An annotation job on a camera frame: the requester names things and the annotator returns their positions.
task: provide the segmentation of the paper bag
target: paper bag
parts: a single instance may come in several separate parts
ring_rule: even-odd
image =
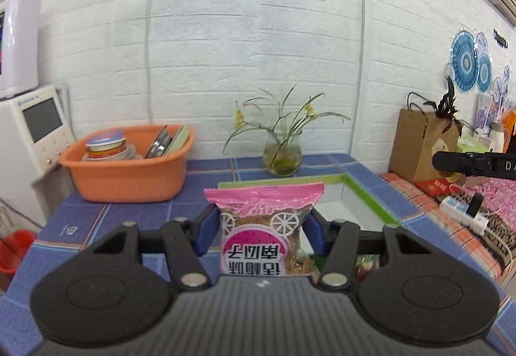
[[[399,112],[396,138],[391,152],[389,171],[408,182],[420,182],[443,177],[432,165],[437,151],[455,151],[462,129],[453,122],[443,133],[449,120],[438,119],[433,112],[402,109]]]

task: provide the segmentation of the pink snack bag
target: pink snack bag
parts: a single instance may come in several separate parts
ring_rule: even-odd
[[[205,189],[220,210],[223,273],[284,276],[313,274],[300,249],[304,218],[324,193],[324,184]]]

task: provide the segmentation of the yellow flower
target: yellow flower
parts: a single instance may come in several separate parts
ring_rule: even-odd
[[[243,113],[241,110],[236,109],[235,112],[235,128],[240,129],[243,126]]]
[[[306,112],[307,116],[313,116],[315,114],[311,103],[308,103],[306,106],[304,106],[304,111]]]

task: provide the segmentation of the bottle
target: bottle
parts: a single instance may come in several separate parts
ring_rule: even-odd
[[[493,152],[502,153],[504,151],[504,125],[493,123],[489,139],[493,141]]]

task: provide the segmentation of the wall decoration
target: wall decoration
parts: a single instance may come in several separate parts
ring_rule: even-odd
[[[469,91],[477,82],[479,62],[475,38],[467,30],[462,30],[455,36],[451,45],[451,60],[455,84],[461,91]]]
[[[496,104],[500,103],[502,96],[501,78],[496,77],[493,82],[493,99]]]
[[[483,134],[491,109],[494,109],[493,97],[489,94],[478,94],[475,130],[479,129],[480,134]]]
[[[504,67],[504,76],[501,78],[501,96],[506,97],[509,94],[509,78],[511,69],[509,65]]]
[[[505,47],[506,49],[509,47],[507,40],[501,37],[496,30],[494,31],[494,39],[501,47]]]
[[[480,56],[481,54],[488,54],[488,45],[487,38],[483,32],[477,34],[476,41],[477,53]]]
[[[486,54],[481,54],[478,57],[478,62],[480,64],[477,78],[478,90],[482,93],[485,93],[491,86],[491,60]]]

